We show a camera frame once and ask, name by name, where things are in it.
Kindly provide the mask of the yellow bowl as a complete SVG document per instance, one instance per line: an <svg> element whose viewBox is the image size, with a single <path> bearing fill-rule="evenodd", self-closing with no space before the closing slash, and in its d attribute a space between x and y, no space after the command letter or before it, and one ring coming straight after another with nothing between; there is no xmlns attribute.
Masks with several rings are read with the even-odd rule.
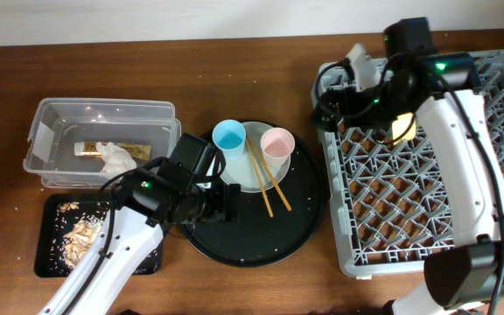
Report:
<svg viewBox="0 0 504 315"><path fill-rule="evenodd" d="M412 140L417 133L417 120L413 113L399 115L392 122L393 144Z"/></svg>

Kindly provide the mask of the gold chopstick wrapper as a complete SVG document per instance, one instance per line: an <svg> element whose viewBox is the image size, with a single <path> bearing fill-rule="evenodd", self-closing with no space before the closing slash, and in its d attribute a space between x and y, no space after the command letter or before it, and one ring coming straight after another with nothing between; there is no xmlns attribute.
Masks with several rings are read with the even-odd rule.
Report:
<svg viewBox="0 0 504 315"><path fill-rule="evenodd" d="M134 159L148 161L151 158L151 146L148 144L115 143L126 150ZM73 145L73 154L77 157L98 157L102 154L96 148L96 142L78 142Z"/></svg>

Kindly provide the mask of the white napkin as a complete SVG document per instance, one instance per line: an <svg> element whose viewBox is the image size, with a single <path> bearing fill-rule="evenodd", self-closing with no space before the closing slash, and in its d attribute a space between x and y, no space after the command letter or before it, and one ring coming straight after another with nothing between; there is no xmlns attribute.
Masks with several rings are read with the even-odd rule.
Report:
<svg viewBox="0 0 504 315"><path fill-rule="evenodd" d="M137 163L133 157L125 149L114 143L97 142L95 147L104 161L101 172L123 173L137 167Z"/></svg>

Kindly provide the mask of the food leftovers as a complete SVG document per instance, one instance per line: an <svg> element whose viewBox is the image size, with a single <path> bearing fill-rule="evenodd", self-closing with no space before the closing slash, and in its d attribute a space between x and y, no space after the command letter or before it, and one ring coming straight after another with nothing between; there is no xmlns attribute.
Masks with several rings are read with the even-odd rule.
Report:
<svg viewBox="0 0 504 315"><path fill-rule="evenodd" d="M103 218L100 211L90 211L80 202L62 203L58 206L57 251L59 259L70 269L74 269L100 233Z"/></svg>

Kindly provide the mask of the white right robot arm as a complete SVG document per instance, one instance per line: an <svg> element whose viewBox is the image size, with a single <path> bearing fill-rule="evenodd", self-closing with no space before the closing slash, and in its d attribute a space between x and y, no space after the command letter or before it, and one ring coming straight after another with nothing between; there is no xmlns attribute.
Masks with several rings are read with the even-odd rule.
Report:
<svg viewBox="0 0 504 315"><path fill-rule="evenodd" d="M339 266L350 277L422 271L386 314L452 314L504 298L504 90L500 52L361 45L312 90Z"/></svg>

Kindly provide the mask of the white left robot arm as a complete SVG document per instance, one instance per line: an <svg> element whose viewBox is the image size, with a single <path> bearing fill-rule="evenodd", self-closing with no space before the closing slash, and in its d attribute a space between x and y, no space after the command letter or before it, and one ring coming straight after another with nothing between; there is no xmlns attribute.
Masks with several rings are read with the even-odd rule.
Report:
<svg viewBox="0 0 504 315"><path fill-rule="evenodd" d="M191 173L161 178L143 168L127 172L94 243L40 312L106 313L171 227L237 221L240 194L238 184L205 189Z"/></svg>

